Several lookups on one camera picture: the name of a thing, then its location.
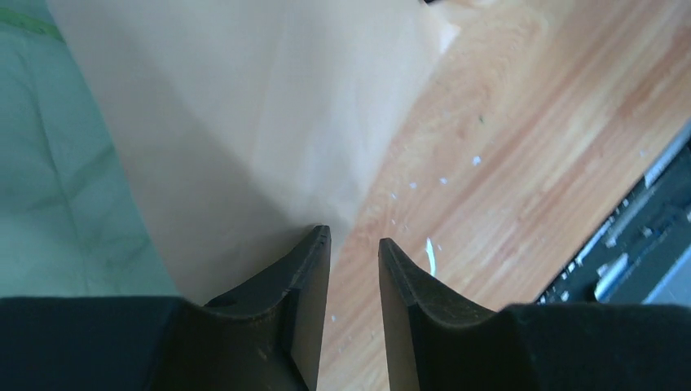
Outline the green and peach wrapping paper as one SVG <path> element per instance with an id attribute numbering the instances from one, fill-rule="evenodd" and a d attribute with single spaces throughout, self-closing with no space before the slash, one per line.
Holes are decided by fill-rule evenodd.
<path id="1" fill-rule="evenodd" d="M 205 305 L 316 226 L 332 257 L 459 31 L 424 1 L 2 2 L 1 301 Z"/>

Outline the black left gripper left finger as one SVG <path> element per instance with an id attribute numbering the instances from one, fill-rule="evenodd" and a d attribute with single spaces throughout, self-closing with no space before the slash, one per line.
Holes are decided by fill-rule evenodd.
<path id="1" fill-rule="evenodd" d="M 4 390 L 313 390 L 331 232 L 205 305 L 182 297 L 6 297 Z"/>

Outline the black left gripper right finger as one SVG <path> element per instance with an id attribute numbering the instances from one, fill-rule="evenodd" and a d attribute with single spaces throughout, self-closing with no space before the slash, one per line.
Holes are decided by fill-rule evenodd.
<path id="1" fill-rule="evenodd" d="M 508 305 L 489 310 L 378 250 L 392 390 L 687 390 L 690 310 L 680 305 Z"/>

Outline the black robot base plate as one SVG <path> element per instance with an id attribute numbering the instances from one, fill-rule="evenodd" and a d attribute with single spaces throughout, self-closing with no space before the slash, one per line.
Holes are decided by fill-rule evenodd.
<path id="1" fill-rule="evenodd" d="M 535 301 L 690 304 L 689 125 Z"/>

